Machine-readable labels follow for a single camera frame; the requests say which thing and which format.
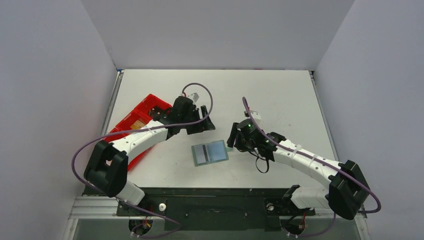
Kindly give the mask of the silver card black stripe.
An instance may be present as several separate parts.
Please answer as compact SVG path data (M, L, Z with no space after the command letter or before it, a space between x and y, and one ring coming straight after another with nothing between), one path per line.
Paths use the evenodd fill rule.
M210 161L206 144L198 144L192 147L193 158L197 165L207 164Z

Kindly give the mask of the green card holder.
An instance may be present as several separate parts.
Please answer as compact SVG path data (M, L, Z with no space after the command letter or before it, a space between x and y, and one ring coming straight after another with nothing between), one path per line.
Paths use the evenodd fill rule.
M207 145L207 152L208 152L208 156L210 160L206 164L197 165L194 160L193 149L192 149L192 147L196 145L192 145L191 152L192 152L193 162L196 167L227 161L229 160L229 152L233 150L233 148L227 147L227 144L224 140L217 140L217 141L212 141L208 143L202 143L199 145Z

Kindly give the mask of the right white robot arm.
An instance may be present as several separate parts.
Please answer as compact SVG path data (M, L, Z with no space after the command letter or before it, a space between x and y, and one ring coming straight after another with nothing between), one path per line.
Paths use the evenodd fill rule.
M266 166L287 165L320 183L320 187L293 185L282 199L282 207L289 214L322 208L352 220L369 196L370 187L356 162L325 159L276 132L263 135L250 119L232 124L227 146L254 155Z

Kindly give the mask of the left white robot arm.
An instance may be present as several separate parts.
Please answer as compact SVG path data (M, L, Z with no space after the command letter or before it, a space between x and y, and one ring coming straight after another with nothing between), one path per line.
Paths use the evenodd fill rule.
M136 215L149 209L145 192L128 180L128 165L154 145L164 142L182 129L188 135L215 130L206 106L196 106L190 97L179 96L171 107L155 105L148 114L151 120L138 132L112 142L98 141L92 151L83 177L108 197L129 203Z

